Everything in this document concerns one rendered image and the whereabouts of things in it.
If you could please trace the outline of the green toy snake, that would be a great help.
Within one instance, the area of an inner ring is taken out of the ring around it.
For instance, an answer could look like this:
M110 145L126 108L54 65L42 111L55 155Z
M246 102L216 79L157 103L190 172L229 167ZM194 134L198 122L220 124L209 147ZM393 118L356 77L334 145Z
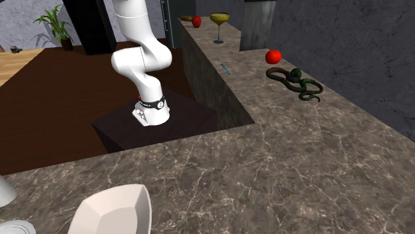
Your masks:
M265 74L271 80L276 80L284 84L288 90L297 92L299 94L299 100L310 101L316 98L318 102L321 101L317 95L323 92L323 86L313 79L301 78L302 72L299 68L293 68L289 72L283 68L272 67L267 69ZM316 86L318 90L308 90L307 84Z

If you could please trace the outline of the dark grey refrigerator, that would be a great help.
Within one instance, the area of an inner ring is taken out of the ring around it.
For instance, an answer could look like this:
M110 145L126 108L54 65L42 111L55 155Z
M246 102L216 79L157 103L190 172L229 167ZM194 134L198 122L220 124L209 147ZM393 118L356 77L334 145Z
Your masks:
M196 14L196 0L160 0L164 32L170 49L181 48L179 17Z

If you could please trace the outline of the potted green plant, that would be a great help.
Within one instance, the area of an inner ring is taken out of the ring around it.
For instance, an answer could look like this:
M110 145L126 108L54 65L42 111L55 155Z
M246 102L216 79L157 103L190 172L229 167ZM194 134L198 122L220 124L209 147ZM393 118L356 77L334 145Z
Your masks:
M52 10L48 11L45 10L45 15L41 15L38 19L34 20L33 22L38 24L46 23L51 27L51 33L55 37L55 39L59 42L59 44L63 47L66 51L73 50L73 39L69 35L68 31L66 30L65 26L69 25L70 23L66 21L60 21L57 17L59 12L59 7L62 5L56 5Z

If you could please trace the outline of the yellow cocktail glass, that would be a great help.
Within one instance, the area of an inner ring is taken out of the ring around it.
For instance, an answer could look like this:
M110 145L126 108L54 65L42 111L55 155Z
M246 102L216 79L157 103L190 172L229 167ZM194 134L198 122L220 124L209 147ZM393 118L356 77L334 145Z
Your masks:
M217 39L214 41L215 44L222 44L223 41L220 39L220 27L223 23L229 20L228 13L211 13L209 16L210 20L218 26Z

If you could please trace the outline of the red tomato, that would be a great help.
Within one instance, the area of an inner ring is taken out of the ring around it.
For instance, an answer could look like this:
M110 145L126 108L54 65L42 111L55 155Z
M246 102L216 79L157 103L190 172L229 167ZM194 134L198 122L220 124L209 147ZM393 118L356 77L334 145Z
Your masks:
M265 61L268 64L277 64L281 61L281 52L278 50L269 50L265 55Z

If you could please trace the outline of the white plate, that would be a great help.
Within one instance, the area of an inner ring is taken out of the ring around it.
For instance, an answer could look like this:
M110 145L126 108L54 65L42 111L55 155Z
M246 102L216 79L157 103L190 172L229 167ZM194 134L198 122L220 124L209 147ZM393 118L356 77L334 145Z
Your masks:
M0 223L0 234L37 234L33 224L24 220Z

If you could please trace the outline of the white rounded vessel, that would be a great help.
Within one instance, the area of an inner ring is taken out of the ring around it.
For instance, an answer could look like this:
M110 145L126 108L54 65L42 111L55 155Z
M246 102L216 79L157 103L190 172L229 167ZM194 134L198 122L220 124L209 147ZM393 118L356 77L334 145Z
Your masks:
M0 175L0 207L10 204L17 196L15 188Z

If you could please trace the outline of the dark robot stand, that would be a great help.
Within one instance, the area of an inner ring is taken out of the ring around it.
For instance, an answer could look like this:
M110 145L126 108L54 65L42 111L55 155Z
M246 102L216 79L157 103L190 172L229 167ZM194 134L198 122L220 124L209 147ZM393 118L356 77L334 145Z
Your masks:
M92 122L108 153L149 146L190 136L215 132L217 111L174 91L163 89L170 108L169 120L159 126L144 127L133 117L133 100Z

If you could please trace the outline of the white angular bowl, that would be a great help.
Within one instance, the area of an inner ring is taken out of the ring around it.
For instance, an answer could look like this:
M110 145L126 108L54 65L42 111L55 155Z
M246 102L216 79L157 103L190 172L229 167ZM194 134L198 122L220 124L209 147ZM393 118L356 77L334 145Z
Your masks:
M76 210L67 234L150 234L152 205L142 184L95 193Z

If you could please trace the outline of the tall black cabinet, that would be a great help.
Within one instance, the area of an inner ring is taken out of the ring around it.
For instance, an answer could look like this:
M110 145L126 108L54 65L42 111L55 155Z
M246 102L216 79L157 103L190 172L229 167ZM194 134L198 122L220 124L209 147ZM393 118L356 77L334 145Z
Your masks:
M116 39L104 0L63 0L87 55L113 53Z

